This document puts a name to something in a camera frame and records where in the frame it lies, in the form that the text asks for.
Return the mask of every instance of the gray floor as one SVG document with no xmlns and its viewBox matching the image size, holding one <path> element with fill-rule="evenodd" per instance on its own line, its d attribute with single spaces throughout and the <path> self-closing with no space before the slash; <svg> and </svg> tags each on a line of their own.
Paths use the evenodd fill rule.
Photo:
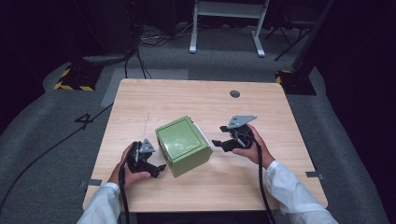
<svg viewBox="0 0 396 224">
<path fill-rule="evenodd" d="M 203 30 L 195 54 L 189 54 L 187 35 L 161 47 L 141 47 L 140 56 L 148 71 L 187 70 L 189 80 L 275 82 L 275 71 L 290 69 L 301 45 L 274 62 L 287 43 L 279 33 L 264 40 L 269 31 L 263 30 L 266 56 L 259 58 L 249 33 L 252 29 Z M 43 83 L 46 93 L 27 106 L 0 137 L 1 198 L 30 162 L 80 126 L 75 119 L 86 113 L 95 116 L 104 109 L 107 87 L 117 75 L 115 71 L 123 69 L 123 63 L 105 67 L 96 91 L 53 89 L 66 66 L 48 74 Z M 133 57 L 128 69 L 138 68 Z M 321 184 L 329 211 L 339 223 L 389 223 L 375 185 L 332 111 L 318 70 L 314 69 L 310 78 L 317 96 L 287 97 L 312 160 L 325 177 Z M 21 177 L 7 198 L 1 223 L 75 223 L 79 219 L 85 194 L 81 181 L 91 177 L 110 112 L 111 108 Z M 280 213 L 276 219 L 288 223 Z"/>
</svg>

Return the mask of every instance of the dark background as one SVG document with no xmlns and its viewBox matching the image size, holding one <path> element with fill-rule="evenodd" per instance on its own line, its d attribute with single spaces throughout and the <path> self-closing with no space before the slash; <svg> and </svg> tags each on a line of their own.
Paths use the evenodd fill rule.
<svg viewBox="0 0 396 224">
<path fill-rule="evenodd" d="M 192 4 L 166 2 L 162 11 L 166 12 L 165 16 L 170 13 L 174 17 L 166 17 L 169 21 L 158 25 L 172 34 L 174 24 L 191 18 Z M 89 2 L 77 3 L 92 27 L 100 30 L 94 23 Z M 159 18 L 149 16 L 155 14 L 156 7 L 143 9 L 142 17 L 148 23 L 161 20 L 161 14 L 156 14 Z M 396 84 L 395 11 L 393 1 L 334 1 L 304 59 L 322 74 L 332 108 L 374 180 L 391 223 L 396 222 L 391 214 L 396 199 L 393 190 L 396 146 L 392 141 L 396 130 L 392 90 Z M 63 37 L 67 43 L 74 43 L 73 48 L 81 55 L 98 55 L 103 50 L 73 1 L 49 5 L 47 1 L 2 1 L 0 22 L 1 133 L 15 116 L 44 93 L 42 82 L 46 75 L 71 61 L 70 54 L 64 50 L 59 27 L 70 28 L 67 30 L 70 35 Z M 124 21 L 112 24 L 125 25 Z"/>
</svg>

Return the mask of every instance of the human hand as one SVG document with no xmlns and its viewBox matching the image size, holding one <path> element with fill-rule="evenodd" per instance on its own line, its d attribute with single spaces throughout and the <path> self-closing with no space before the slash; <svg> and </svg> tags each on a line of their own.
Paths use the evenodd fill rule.
<svg viewBox="0 0 396 224">
<path fill-rule="evenodd" d="M 267 146 L 264 143 L 264 140 L 262 140 L 262 137 L 259 135 L 257 130 L 251 126 L 250 124 L 247 125 L 250 130 L 254 134 L 254 138 L 256 141 L 260 144 L 262 148 L 262 167 L 265 169 L 268 168 L 268 166 L 275 160 L 275 158 L 271 155 L 271 153 L 268 151 Z M 234 148 L 233 149 L 233 154 L 239 155 L 239 156 L 244 156 L 253 161 L 256 164 L 259 164 L 259 154 L 257 151 L 257 143 L 253 143 L 253 145 L 249 149 L 245 148 Z"/>
<path fill-rule="evenodd" d="M 133 183 L 150 178 L 149 172 L 140 172 L 140 173 L 132 173 L 132 171 L 129 169 L 128 165 L 125 163 L 124 167 L 121 168 L 123 161 L 125 160 L 125 157 L 127 156 L 129 149 L 131 148 L 132 144 L 129 145 L 125 150 L 122 152 L 122 157 L 120 162 L 116 165 L 116 167 L 113 170 L 113 173 L 111 174 L 110 178 L 108 179 L 107 182 L 115 183 L 117 185 L 120 184 L 119 182 L 119 171 L 120 169 L 125 169 L 125 184 L 124 188 L 128 189 L 132 186 Z"/>
</svg>

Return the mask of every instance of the wooden table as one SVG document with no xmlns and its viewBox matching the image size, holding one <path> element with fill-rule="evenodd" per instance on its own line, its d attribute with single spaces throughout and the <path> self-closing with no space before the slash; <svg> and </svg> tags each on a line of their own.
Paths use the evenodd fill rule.
<svg viewBox="0 0 396 224">
<path fill-rule="evenodd" d="M 233 98 L 230 91 L 239 91 Z M 230 139 L 219 126 L 232 115 L 257 115 L 251 121 L 276 159 L 289 167 L 325 207 L 327 199 L 286 96 L 275 83 L 124 79 L 106 127 L 92 179 L 106 183 L 122 151 L 133 141 L 148 138 L 157 148 L 148 162 L 165 164 L 154 130 L 190 116 L 209 141 Z M 209 161 L 174 178 L 166 168 L 157 179 L 127 190 L 131 212 L 255 211 L 263 210 L 258 165 L 213 147 Z M 89 186 L 83 207 L 99 187 Z M 278 203 L 271 196 L 272 209 Z"/>
</svg>

